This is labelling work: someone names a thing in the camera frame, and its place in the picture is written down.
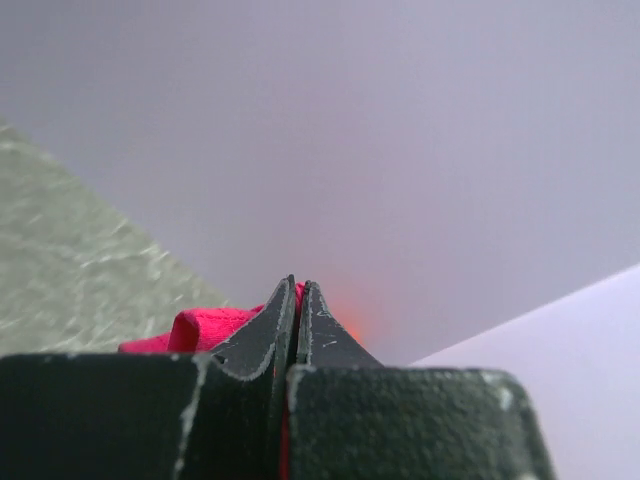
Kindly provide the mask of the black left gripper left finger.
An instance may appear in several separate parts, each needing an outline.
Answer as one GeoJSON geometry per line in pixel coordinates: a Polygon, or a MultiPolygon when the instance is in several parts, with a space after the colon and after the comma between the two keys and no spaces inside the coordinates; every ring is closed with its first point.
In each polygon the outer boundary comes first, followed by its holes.
{"type": "Polygon", "coordinates": [[[197,354],[1,360],[5,479],[274,479],[295,281],[197,354]]]}

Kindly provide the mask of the magenta red t shirt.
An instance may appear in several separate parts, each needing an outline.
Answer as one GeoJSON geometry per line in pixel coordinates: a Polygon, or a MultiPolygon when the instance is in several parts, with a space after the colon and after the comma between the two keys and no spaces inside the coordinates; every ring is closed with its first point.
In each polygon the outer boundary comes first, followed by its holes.
{"type": "Polygon", "coordinates": [[[119,345],[125,354],[190,357],[196,364],[195,391],[182,416],[178,478],[277,476],[304,289],[287,277],[263,305],[183,310],[169,331],[119,345]]]}

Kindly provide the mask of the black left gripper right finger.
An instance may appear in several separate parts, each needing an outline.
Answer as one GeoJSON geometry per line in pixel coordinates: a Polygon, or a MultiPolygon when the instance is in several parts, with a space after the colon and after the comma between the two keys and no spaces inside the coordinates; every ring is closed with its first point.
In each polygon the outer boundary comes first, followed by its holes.
{"type": "Polygon", "coordinates": [[[532,401],[501,370],[381,364],[331,314],[318,284],[300,296],[287,378],[291,479],[551,479],[532,401]]]}

